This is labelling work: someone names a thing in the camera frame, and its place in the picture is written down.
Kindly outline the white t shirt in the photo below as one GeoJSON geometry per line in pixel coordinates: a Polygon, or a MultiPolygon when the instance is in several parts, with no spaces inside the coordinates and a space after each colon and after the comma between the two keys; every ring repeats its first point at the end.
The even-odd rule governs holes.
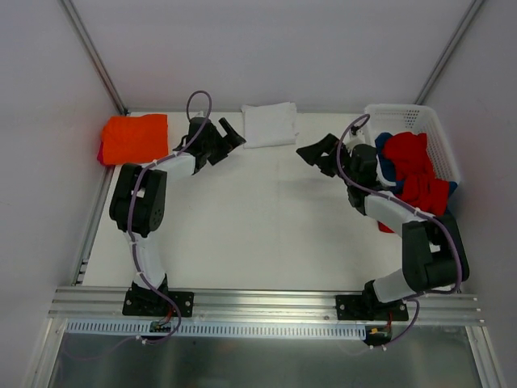
{"type": "Polygon", "coordinates": [[[290,146],[296,143],[296,105],[292,102],[265,106],[242,105],[247,149],[290,146]]]}

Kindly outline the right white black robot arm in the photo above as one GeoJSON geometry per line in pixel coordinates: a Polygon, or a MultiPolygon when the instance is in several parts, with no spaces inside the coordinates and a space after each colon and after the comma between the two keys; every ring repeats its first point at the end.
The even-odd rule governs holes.
{"type": "Polygon", "coordinates": [[[408,318],[404,300],[424,293],[450,293],[470,276],[470,267],[456,219],[432,216],[396,202],[378,179],[374,147],[358,144],[352,150],[329,133],[319,142],[297,149],[310,166],[329,177],[340,176],[351,206],[364,216],[385,223],[401,238],[401,267],[370,280],[361,294],[339,296],[340,319],[408,318]]]}

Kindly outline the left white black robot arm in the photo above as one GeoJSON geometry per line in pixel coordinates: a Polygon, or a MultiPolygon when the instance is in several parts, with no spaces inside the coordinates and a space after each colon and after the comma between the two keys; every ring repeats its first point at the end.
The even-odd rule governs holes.
{"type": "Polygon", "coordinates": [[[109,217],[128,241],[135,276],[125,294],[126,316],[192,316],[194,294],[171,292],[154,233],[166,212],[167,186],[215,165],[246,144],[225,119],[223,133],[207,117],[189,120],[189,129],[173,152],[148,166],[125,163],[111,198],[109,217]]]}

